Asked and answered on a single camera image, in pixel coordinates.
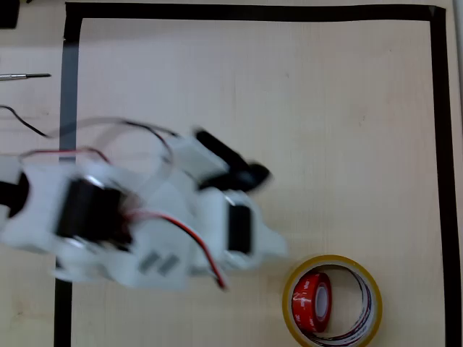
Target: black wire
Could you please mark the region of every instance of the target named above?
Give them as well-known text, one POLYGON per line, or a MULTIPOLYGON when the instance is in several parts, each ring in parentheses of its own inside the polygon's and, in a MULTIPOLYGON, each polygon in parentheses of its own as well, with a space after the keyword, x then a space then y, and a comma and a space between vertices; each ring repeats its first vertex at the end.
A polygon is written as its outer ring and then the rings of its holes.
POLYGON ((11 113, 13 113, 13 116, 16 117, 16 119, 18 121, 20 121, 23 125, 25 125, 27 128, 31 129, 33 132, 35 132, 36 134, 39 134, 40 136, 42 137, 46 137, 47 139, 51 139, 51 137, 43 132, 41 132, 39 129, 33 127, 32 125, 30 125, 29 123, 27 123, 25 120, 23 120, 21 117, 19 117, 16 113, 16 111, 9 107, 9 106, 6 106, 6 105, 0 105, 0 108, 5 108, 6 110, 10 111, 11 113))
POLYGON ((27 123, 24 119, 19 117, 18 114, 16 113, 16 111, 13 108, 11 108, 9 106, 6 106, 6 105, 0 105, 0 108, 5 108, 6 110, 10 111, 11 113, 13 113, 13 116, 18 121, 21 122, 21 124, 23 124, 24 126, 26 126, 29 129, 31 129, 36 134, 39 134, 40 136, 45 137, 47 139, 53 139, 53 138, 56 138, 56 137, 64 136, 64 135, 69 134, 69 133, 76 132, 76 130, 78 128, 80 128, 80 127, 87 127, 87 126, 93 126, 93 125, 105 124, 105 123, 123 124, 123 125, 128 125, 128 126, 131 126, 131 127, 138 127, 138 128, 146 129, 149 132, 151 132, 152 134, 154 134, 155 136, 157 136, 157 138, 159 138, 161 141, 162 141, 161 136, 157 132, 164 132, 166 134, 169 134, 169 135, 172 135, 172 136, 175 136, 175 137, 179 136, 178 133, 173 132, 172 130, 167 129, 167 128, 163 128, 163 127, 160 127, 160 126, 157 126, 157 125, 154 125, 154 124, 146 124, 146 123, 140 123, 140 122, 137 122, 137 121, 130 121, 129 119, 123 119, 123 118, 91 118, 91 119, 84 119, 84 121, 82 121, 82 122, 75 121, 73 123, 66 124, 64 126, 59 127, 59 129, 57 131, 54 131, 56 134, 54 134, 54 132, 51 132, 50 134, 45 134, 44 132, 40 131, 39 129, 35 128, 31 124, 27 123))

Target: light wooden surface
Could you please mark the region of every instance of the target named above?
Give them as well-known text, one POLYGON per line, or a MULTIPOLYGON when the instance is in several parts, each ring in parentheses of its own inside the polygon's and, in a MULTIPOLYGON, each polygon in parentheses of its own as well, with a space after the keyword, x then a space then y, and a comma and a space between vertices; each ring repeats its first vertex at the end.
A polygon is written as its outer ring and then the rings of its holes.
MULTIPOLYGON (((3 83, 0 103, 41 129, 54 129, 64 5, 39 1, 21 11, 18 29, 0 31, 0 72, 51 72, 53 78, 3 83)), ((447 19, 462 206, 451 8, 447 19)), ((234 276, 228 294, 207 278, 194 280, 183 294, 113 283, 75 285, 72 345, 296 346, 281 316, 284 276, 301 257, 335 253, 362 263, 380 286, 384 316, 372 346, 442 346, 429 40, 426 22, 84 20, 78 119, 128 116, 185 134, 193 124, 202 125, 247 158, 263 162, 275 180, 256 199, 266 223, 287 238, 291 258, 273 273, 234 276)), ((57 145, 5 113, 0 131, 3 151, 57 145)), ((97 140, 102 131, 80 132, 78 144, 103 146, 97 140)), ((147 169, 153 145, 148 135, 130 132, 105 150, 118 164, 147 169)), ((54 280, 46 268, 53 259, 0 250, 5 346, 51 346, 54 280)), ((336 311, 335 326, 352 316, 352 309, 336 311)))

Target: black tape line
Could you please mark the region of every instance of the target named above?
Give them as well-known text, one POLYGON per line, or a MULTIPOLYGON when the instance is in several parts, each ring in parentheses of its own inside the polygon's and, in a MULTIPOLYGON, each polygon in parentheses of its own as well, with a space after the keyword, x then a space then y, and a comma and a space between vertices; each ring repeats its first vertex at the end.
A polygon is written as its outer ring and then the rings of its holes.
POLYGON ((434 127, 441 218, 446 346, 462 345, 462 289, 451 133, 446 10, 436 8, 430 21, 433 67, 434 127))
POLYGON ((355 20, 430 20, 425 5, 359 5, 336 7, 66 3, 82 18, 158 20, 252 20, 267 22, 346 22, 355 20))
POLYGON ((0 29, 15 29, 20 14, 20 0, 2 0, 0 14, 0 29))
MULTIPOLYGON (((67 10, 64 26, 61 62, 61 105, 59 123, 63 126, 77 120, 77 75, 79 70, 79 37, 82 18, 67 10)), ((76 132, 60 134, 59 149, 76 148, 76 132)), ((70 161, 74 158, 60 158, 70 161)), ((55 280, 54 347, 71 347, 72 333, 72 283, 55 280)))
POLYGON ((456 193, 451 133, 449 66, 446 47, 446 10, 440 7, 408 4, 359 5, 340 7, 285 7, 250 5, 199 4, 112 4, 66 3, 67 19, 64 37, 75 45, 74 60, 64 62, 63 71, 69 98, 63 108, 77 110, 77 68, 80 27, 83 18, 132 18, 164 20, 248 20, 266 22, 350 22, 358 20, 429 21, 433 70, 434 122, 438 198, 441 219, 443 283, 445 295, 446 346, 462 346, 462 297, 459 263, 459 238, 456 219, 456 193))

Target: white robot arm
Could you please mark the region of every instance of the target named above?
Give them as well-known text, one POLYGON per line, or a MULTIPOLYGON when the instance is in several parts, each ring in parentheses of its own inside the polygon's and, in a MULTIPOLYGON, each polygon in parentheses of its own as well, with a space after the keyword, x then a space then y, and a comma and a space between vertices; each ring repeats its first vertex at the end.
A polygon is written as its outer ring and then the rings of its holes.
POLYGON ((269 176, 206 131, 168 140, 164 179, 105 162, 0 156, 0 242, 56 255, 57 278, 184 288, 190 275, 258 267, 286 242, 245 193, 269 176))

